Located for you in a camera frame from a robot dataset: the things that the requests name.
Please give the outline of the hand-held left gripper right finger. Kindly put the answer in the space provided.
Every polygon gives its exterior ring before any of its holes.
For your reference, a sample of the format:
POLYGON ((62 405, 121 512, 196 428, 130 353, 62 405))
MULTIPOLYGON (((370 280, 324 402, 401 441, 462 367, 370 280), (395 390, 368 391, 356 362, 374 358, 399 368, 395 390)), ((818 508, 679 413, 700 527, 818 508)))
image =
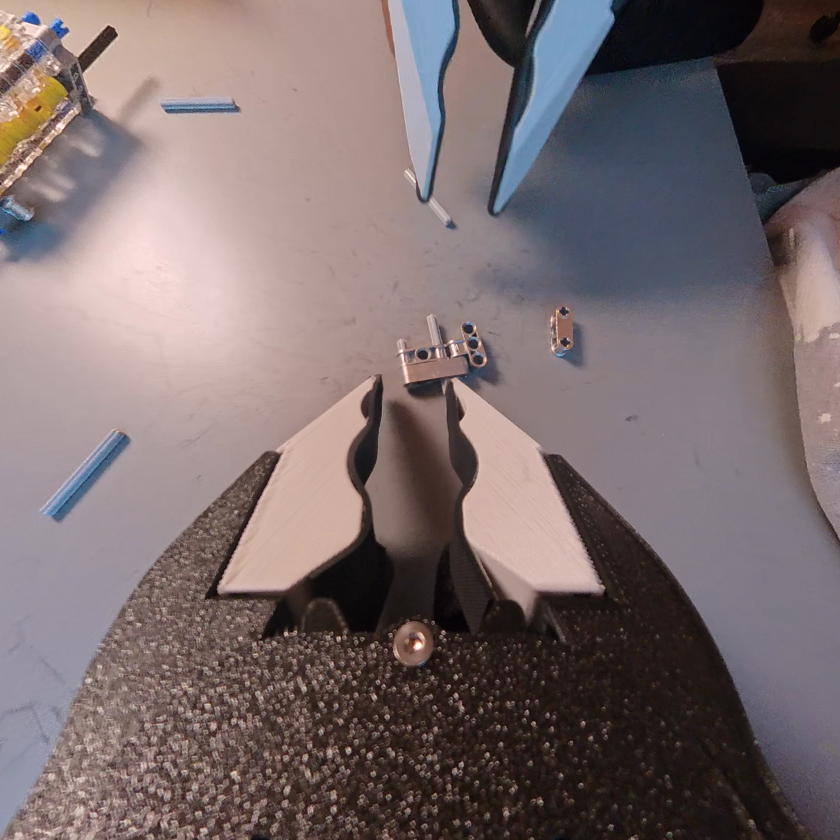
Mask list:
POLYGON ((447 385, 448 444, 467 547, 497 592, 604 594, 540 445, 461 381, 447 385))

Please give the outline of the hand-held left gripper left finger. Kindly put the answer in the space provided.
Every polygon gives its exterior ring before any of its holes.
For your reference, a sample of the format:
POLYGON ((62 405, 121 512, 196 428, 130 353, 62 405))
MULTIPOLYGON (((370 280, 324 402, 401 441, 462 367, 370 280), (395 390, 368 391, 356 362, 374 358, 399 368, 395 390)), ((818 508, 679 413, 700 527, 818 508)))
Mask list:
POLYGON ((279 447, 218 595, 281 597, 303 588, 341 608, 383 608, 384 549, 365 488, 382 397, 374 375, 279 447))

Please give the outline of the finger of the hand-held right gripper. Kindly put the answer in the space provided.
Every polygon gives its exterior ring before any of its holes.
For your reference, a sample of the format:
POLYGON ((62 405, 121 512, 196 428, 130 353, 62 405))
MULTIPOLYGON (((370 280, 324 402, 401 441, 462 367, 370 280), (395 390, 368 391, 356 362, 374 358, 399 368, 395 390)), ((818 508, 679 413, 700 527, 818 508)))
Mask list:
POLYGON ((488 212, 529 172, 614 23, 611 1, 537 2, 515 67, 488 212))
POLYGON ((445 130, 443 85, 459 31, 456 1, 389 1, 406 138, 422 203, 432 198, 445 130))

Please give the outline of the short grey axle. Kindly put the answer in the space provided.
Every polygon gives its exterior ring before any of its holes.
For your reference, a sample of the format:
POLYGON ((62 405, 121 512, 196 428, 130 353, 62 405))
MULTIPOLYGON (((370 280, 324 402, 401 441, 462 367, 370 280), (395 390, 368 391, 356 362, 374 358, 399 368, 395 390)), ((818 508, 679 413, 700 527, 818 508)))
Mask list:
MULTIPOLYGON (((417 179, 415 177, 414 172, 409 169, 405 169, 404 177, 410 183, 412 188, 416 190, 417 179)), ((424 203, 447 229, 456 229, 456 225, 453 218, 448 214, 447 211, 445 211, 445 209, 433 196, 430 196, 426 202, 421 203, 424 203)))

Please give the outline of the grey three-hole beam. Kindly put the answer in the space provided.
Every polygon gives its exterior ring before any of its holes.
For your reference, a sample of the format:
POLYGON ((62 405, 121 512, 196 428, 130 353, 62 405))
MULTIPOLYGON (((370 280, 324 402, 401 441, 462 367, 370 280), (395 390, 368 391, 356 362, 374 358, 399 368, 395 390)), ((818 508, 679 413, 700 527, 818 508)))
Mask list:
POLYGON ((487 352, 477 326, 471 321, 463 322, 460 325, 460 332, 460 339, 447 341, 450 357, 463 356, 471 367, 484 367, 487 364, 487 352))

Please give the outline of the grey block with pins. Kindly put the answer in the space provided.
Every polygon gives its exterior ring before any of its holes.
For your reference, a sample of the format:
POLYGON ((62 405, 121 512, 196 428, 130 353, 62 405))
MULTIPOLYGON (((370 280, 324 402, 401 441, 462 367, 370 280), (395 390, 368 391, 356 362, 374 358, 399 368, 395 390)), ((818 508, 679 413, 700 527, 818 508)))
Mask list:
POLYGON ((477 340, 475 326, 471 322, 461 325, 461 339, 443 341, 435 315, 427 316, 427 326, 432 342, 427 347, 410 350, 404 339, 396 343, 397 358, 401 365, 405 386, 462 377, 468 374, 474 349, 469 342, 477 340))

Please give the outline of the clear brick gearbox model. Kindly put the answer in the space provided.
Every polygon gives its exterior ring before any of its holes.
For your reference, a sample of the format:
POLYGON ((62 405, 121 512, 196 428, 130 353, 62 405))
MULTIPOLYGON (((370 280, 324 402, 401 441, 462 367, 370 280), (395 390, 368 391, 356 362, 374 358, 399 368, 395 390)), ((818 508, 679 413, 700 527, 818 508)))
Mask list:
POLYGON ((14 185, 79 116, 93 110, 84 74, 118 37, 108 26, 78 56, 63 44, 60 18, 44 24, 28 12, 1 13, 1 234, 34 212, 13 195, 14 185))

